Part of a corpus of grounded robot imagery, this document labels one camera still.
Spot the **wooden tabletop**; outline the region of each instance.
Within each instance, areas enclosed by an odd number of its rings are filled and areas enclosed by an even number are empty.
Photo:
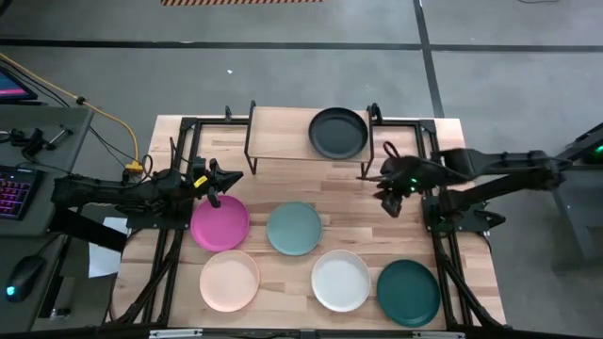
[[[323,108],[258,106],[253,111],[249,138],[249,156],[267,159],[328,160],[315,151],[308,137],[312,119]],[[354,111],[368,126],[368,112]],[[346,162],[368,162],[370,142]]]
[[[157,117],[149,151],[155,160],[154,170],[169,166],[169,137],[177,137],[181,118]],[[436,119],[435,123],[442,150],[464,147],[459,120]],[[374,183],[356,180],[359,169],[351,163],[263,159],[258,163],[257,175],[253,176],[243,155],[245,135],[245,126],[206,125],[201,132],[198,155],[218,159],[225,170],[245,172],[228,194],[242,200],[250,210],[251,231],[238,249],[249,253],[259,265],[260,289],[254,300],[238,312],[220,313],[210,309],[199,292],[199,277],[204,263],[213,254],[201,249],[186,232],[170,326],[404,330],[383,314],[375,298],[375,282],[383,267],[398,259],[418,261],[435,275],[432,240],[422,223],[420,197],[414,195],[405,199],[399,218],[391,218],[382,210],[380,202],[371,197],[377,191]],[[416,154],[415,134],[410,128],[375,127],[374,137],[375,164],[370,174],[377,174],[386,158],[382,148],[386,140],[396,145],[400,154]],[[300,257],[278,253],[266,236],[270,212],[279,204],[291,201],[312,204],[320,213],[324,226],[320,244],[308,255]],[[138,233],[123,253],[113,295],[118,315],[138,296],[149,279],[157,234],[153,230]],[[467,284],[491,315],[504,323],[487,245],[475,234],[465,233],[458,234],[458,243]],[[365,304],[344,314],[324,308],[310,286],[310,272],[315,261],[321,254],[337,249],[358,254],[367,263],[372,279],[372,290]],[[448,283],[456,317],[461,321],[457,290],[451,280]],[[157,305],[163,294],[158,295]],[[445,327],[440,306],[436,318],[424,328],[442,330]]]

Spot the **yellow cable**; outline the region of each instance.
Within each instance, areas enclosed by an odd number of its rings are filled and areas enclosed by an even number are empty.
[[[17,61],[15,61],[15,60],[11,59],[10,57],[4,55],[3,53],[0,53],[0,57],[4,58],[6,61],[10,62],[15,67],[18,67],[19,69],[21,69],[25,73],[27,73],[27,74],[33,76],[34,78],[38,79],[42,83],[50,86],[53,89],[56,89],[56,90],[60,91],[61,93],[65,94],[67,96],[72,97],[72,99],[74,99],[74,100],[77,100],[77,98],[78,98],[77,95],[74,95],[74,94],[68,92],[67,90],[60,88],[59,86],[56,86],[56,85],[54,85],[54,84],[52,84],[52,83],[44,80],[43,78],[37,76],[35,73],[33,73],[30,70],[28,70],[25,66],[20,65]],[[120,123],[123,127],[125,127],[125,129],[128,130],[128,132],[130,133],[130,136],[132,137],[132,141],[134,142],[134,158],[137,160],[137,164],[133,164],[133,165],[135,165],[135,166],[139,165],[139,161],[138,161],[139,160],[139,143],[138,143],[138,141],[136,139],[136,135],[134,134],[134,131],[132,131],[132,128],[130,128],[130,126],[127,123],[123,122],[122,120],[120,120],[118,118],[115,118],[115,117],[113,117],[112,115],[110,115],[108,113],[105,113],[100,108],[97,108],[97,107],[95,107],[93,105],[90,105],[87,102],[84,102],[84,105],[87,106],[87,107],[89,107],[90,109],[92,109],[96,113],[99,113],[99,114],[101,114],[101,115],[103,115],[103,116],[105,116],[105,117],[107,117],[107,118],[109,118],[109,119],[111,119],[113,121],[116,121],[116,122]]]

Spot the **desk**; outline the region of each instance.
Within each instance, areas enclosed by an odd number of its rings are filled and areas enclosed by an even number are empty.
[[[80,108],[59,108],[44,106],[0,105],[0,126],[3,129],[18,128],[27,134],[34,128],[44,132],[44,138],[54,137],[60,131],[61,123],[73,129],[73,136],[67,137],[54,151],[40,151],[36,158],[46,165],[71,170],[79,149],[92,119],[92,113]],[[9,143],[0,144],[0,163],[15,166],[25,160],[20,149]],[[29,206],[22,221],[0,219],[2,235],[28,235],[27,237],[0,238],[0,282],[8,280],[8,275],[14,266],[26,255],[32,255],[47,241],[46,229],[55,213],[55,207],[50,203],[54,187],[54,178],[65,173],[55,169],[46,170],[47,174],[41,180],[38,192]],[[46,294],[48,283],[56,273],[57,260],[62,249],[62,241],[58,240],[43,253],[46,265],[38,277],[34,290],[29,297],[17,303],[11,303],[0,297],[0,332],[29,331],[38,315],[41,301]]]
[[[170,165],[169,137],[177,138],[182,116],[159,116],[151,140],[154,170]],[[442,149],[464,147],[459,120],[435,120]],[[318,161],[263,160],[255,176],[246,164],[243,147],[245,126],[203,127],[198,155],[215,157],[225,170],[244,170],[245,176],[228,192],[241,199],[251,213],[251,231],[238,247],[259,265],[261,285],[243,310],[220,313],[211,310],[199,292],[199,276],[212,253],[201,249],[185,232],[171,308],[171,327],[284,328],[336,330],[404,330],[383,314],[375,298],[375,282],[384,266],[406,258],[416,260],[435,275],[432,239],[425,232],[420,197],[404,200],[399,218],[389,217],[371,194],[375,184],[361,182],[357,165]],[[401,154],[416,154],[411,129],[375,127],[376,174],[386,158],[383,142],[389,140]],[[269,214],[283,202],[304,201],[320,213],[324,233],[308,255],[284,256],[272,248],[266,236]],[[147,283],[155,251],[157,231],[140,232],[125,249],[113,300],[121,314]],[[458,234],[465,280],[491,315],[504,323],[492,258],[483,239]],[[339,314],[324,308],[314,297],[310,272],[318,257],[329,250],[350,250],[362,257],[372,276],[371,294],[359,309]],[[450,280],[450,294],[457,319],[461,319],[458,293]],[[426,329],[445,328],[443,311]]]

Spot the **plate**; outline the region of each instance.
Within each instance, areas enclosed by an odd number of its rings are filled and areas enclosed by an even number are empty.
[[[350,312],[360,307],[370,293],[367,264],[348,250],[322,255],[312,268],[312,290],[329,310]]]
[[[218,200],[220,208],[212,207],[209,201],[197,207],[190,221],[190,233],[197,244],[206,250],[231,250],[249,232],[249,211],[235,197],[220,195]]]
[[[357,155],[368,140],[365,121],[356,112],[341,107],[319,112],[310,122],[308,134],[314,149],[333,160]]]
[[[273,248],[287,255],[304,255],[322,237],[318,212],[305,202],[278,206],[268,219],[268,240]]]
[[[396,323],[416,328],[428,324],[437,314],[440,289],[426,267],[412,260],[398,260],[379,275],[377,301]]]
[[[205,303],[216,311],[234,312],[253,300],[260,272],[249,254],[241,250],[220,252],[205,263],[199,289]]]

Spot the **dark green plate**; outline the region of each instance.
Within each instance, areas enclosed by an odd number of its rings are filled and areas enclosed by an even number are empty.
[[[440,308],[440,290],[420,263],[398,260],[386,266],[377,281],[377,300],[385,315],[410,328],[428,324]]]

